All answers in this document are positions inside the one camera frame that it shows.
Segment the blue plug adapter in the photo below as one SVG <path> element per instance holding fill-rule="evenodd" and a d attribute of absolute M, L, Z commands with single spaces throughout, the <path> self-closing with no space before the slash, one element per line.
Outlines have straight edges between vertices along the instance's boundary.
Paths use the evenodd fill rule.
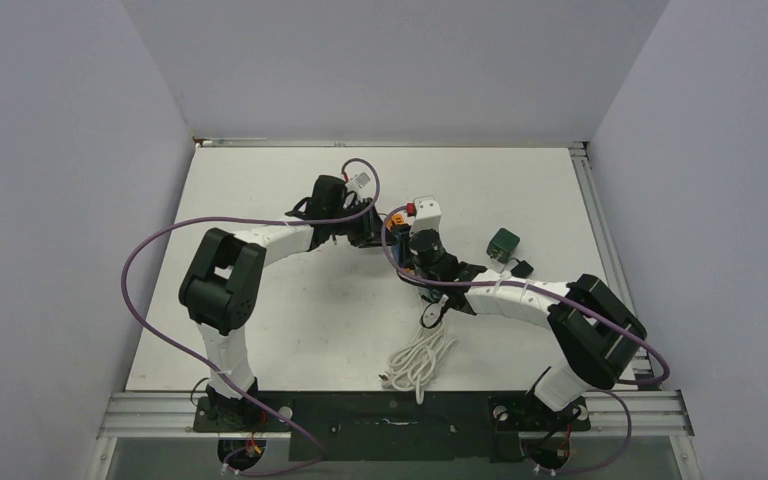
<path fill-rule="evenodd" d="M 393 258 L 399 268 L 404 268 L 409 263 L 409 249 L 407 240 L 398 240 L 392 246 Z"/>

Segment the teal power strip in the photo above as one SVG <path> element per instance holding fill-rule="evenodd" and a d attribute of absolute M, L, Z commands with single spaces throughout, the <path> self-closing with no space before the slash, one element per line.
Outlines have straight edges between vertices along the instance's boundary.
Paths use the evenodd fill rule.
<path fill-rule="evenodd" d="M 429 304 L 439 303 L 445 295 L 444 292 L 426 287 L 419 287 L 418 293 L 420 298 Z"/>

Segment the green cube plug adapter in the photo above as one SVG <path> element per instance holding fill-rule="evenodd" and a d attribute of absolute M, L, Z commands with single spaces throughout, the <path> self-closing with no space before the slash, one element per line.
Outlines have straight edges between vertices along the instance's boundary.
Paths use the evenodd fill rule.
<path fill-rule="evenodd" d="M 520 237 L 502 227 L 489 240 L 486 255 L 493 261 L 507 263 L 514 255 L 520 244 Z"/>

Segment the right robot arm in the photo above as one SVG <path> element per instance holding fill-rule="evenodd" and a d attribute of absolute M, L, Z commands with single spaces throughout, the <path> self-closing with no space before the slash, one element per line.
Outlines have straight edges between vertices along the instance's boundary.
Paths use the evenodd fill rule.
<path fill-rule="evenodd" d="M 499 316 L 551 332 L 563 354 L 543 373 L 525 401 L 539 428 L 559 421 L 584 392 L 619 384 L 647 337 L 629 308 L 598 277 L 534 282 L 459 260 L 434 229 L 386 233 L 388 256 L 407 282 L 426 290 L 443 312 Z"/>

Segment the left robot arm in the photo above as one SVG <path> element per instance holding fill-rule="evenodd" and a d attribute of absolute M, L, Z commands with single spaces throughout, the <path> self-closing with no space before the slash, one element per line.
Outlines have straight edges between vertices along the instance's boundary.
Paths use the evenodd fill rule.
<path fill-rule="evenodd" d="M 356 248 L 378 247 L 382 219 L 362 194 L 371 181 L 321 175 L 310 196 L 284 217 L 237 233 L 208 230 L 196 250 L 178 298 L 202 335 L 207 358 L 218 367 L 207 396 L 234 430 L 256 421 L 257 379 L 248 360 L 245 324 L 254 312 L 264 269 L 291 255 L 344 237 Z"/>

